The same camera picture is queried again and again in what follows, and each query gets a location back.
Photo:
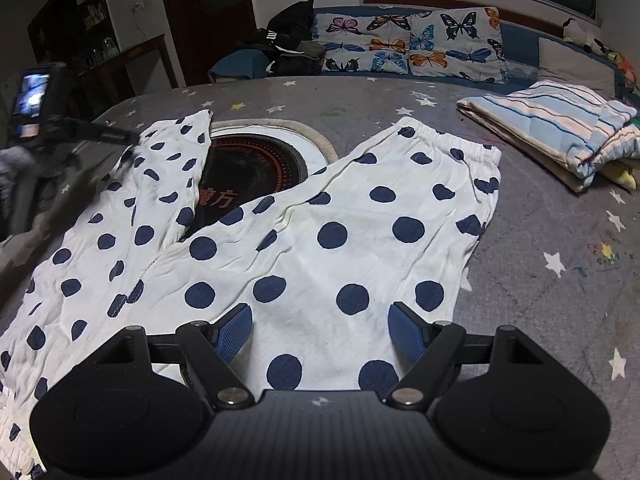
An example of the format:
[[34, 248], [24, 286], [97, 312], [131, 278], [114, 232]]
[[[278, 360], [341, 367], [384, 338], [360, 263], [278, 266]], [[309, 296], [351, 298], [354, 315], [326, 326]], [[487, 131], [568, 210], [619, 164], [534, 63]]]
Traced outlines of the white navy polka-dot pants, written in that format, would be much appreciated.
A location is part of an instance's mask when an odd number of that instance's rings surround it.
[[40, 471], [32, 409], [129, 325], [151, 334], [252, 310], [250, 391], [382, 388], [399, 372], [387, 312], [450, 320], [494, 215], [498, 148], [402, 118], [286, 191], [196, 228], [209, 114], [149, 126], [35, 268], [1, 338], [1, 460]]

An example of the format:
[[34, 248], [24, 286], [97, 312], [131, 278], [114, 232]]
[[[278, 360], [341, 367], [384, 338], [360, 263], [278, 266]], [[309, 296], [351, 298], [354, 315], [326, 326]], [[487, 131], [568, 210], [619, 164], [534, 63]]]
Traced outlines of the phone mounted on gripper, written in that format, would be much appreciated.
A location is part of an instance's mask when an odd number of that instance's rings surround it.
[[12, 108], [13, 142], [35, 140], [44, 125], [64, 110], [65, 76], [64, 63], [46, 63], [24, 71]]

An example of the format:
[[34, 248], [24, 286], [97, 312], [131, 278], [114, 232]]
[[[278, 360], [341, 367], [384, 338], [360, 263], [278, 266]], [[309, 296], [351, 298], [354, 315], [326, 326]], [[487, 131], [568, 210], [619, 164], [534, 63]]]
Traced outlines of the dark wooden cabinet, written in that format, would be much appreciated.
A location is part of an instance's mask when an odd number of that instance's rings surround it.
[[163, 0], [44, 0], [27, 33], [39, 62], [81, 73], [122, 63], [137, 94], [183, 82]]

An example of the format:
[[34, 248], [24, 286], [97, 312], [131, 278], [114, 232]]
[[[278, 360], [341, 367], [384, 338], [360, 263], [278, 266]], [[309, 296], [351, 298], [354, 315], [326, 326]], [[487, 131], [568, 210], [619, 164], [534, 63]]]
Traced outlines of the grey star-patterned table cover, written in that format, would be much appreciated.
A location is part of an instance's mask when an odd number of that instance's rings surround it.
[[407, 79], [321, 76], [206, 84], [139, 96], [102, 117], [140, 134], [71, 200], [65, 233], [149, 126], [209, 114], [209, 137], [259, 134], [295, 148], [308, 176], [402, 118], [498, 148], [498, 203], [466, 264], [451, 321], [471, 333], [517, 327], [606, 405], [612, 420], [598, 460], [605, 479], [639, 474], [639, 199], [597, 179], [573, 193], [549, 170], [463, 117], [457, 102], [484, 91]]

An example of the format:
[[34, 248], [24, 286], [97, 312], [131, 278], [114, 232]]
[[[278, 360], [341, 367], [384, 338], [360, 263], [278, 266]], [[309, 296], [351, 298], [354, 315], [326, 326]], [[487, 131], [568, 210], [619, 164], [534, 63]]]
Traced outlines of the folded striped blue blanket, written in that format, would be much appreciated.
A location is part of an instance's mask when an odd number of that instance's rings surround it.
[[639, 112], [619, 100], [544, 79], [507, 96], [470, 96], [457, 108], [575, 193], [597, 174], [627, 191], [639, 188]]

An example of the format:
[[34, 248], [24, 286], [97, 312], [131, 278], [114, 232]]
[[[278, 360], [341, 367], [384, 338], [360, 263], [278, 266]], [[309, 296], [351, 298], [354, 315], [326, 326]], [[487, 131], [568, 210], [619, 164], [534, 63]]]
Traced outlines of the black bag on bench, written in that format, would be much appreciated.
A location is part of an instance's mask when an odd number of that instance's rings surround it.
[[316, 22], [314, 0], [300, 0], [258, 29], [254, 48], [269, 60], [272, 76], [317, 76], [322, 72], [326, 47], [312, 36]]

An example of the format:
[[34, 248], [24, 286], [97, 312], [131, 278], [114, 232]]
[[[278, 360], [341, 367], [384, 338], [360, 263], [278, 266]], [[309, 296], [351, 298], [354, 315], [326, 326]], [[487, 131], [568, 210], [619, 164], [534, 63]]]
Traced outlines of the butterfly print pillow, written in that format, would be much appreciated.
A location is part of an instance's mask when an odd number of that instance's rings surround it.
[[454, 77], [507, 84], [497, 9], [318, 13], [311, 38], [326, 48], [322, 70]]

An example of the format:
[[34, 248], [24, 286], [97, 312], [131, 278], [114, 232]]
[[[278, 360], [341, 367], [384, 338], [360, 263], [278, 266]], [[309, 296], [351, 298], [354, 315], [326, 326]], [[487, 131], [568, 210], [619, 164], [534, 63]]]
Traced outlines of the grey cushion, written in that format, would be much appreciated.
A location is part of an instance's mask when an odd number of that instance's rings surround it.
[[587, 87], [605, 99], [616, 97], [612, 68], [559, 42], [538, 39], [538, 80], [550, 79]]

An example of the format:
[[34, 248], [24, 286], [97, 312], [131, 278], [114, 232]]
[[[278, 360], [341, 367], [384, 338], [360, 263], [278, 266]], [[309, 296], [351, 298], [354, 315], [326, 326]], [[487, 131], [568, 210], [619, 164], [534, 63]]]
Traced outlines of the colourful toy pile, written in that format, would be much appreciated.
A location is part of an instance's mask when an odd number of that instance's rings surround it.
[[600, 50], [604, 57], [612, 62], [623, 74], [625, 78], [625, 87], [631, 92], [638, 90], [638, 77], [634, 71], [634, 66], [631, 65], [631, 62], [620, 54], [620, 52], [612, 50], [604, 44], [600, 45]]

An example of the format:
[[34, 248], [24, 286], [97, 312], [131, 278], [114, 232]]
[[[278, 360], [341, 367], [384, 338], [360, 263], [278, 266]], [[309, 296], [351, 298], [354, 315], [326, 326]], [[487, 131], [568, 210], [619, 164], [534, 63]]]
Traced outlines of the plush toy black white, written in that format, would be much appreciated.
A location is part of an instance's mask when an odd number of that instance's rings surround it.
[[586, 52], [602, 54], [602, 44], [589, 30], [580, 26], [574, 18], [568, 18], [562, 25], [563, 40], [582, 48]]

